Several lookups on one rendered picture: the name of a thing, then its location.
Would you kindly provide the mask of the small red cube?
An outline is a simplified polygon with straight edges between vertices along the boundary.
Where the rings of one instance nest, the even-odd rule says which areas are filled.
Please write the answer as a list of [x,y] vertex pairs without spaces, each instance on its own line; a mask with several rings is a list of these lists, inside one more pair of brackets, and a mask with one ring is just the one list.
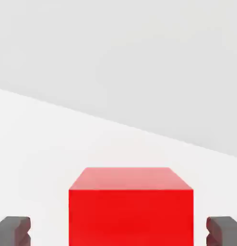
[[194,246],[193,201],[170,168],[86,168],[69,189],[69,246]]

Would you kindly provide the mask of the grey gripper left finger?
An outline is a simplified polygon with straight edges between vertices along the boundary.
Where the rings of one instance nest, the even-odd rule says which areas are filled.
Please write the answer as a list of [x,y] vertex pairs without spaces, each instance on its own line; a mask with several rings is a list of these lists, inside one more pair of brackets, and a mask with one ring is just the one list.
[[29,217],[7,216],[0,221],[0,246],[31,246]]

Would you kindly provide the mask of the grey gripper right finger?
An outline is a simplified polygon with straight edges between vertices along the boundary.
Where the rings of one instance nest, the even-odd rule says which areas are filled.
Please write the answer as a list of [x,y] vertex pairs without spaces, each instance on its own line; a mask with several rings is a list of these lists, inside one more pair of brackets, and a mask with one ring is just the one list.
[[237,246],[237,219],[230,216],[208,217],[206,246]]

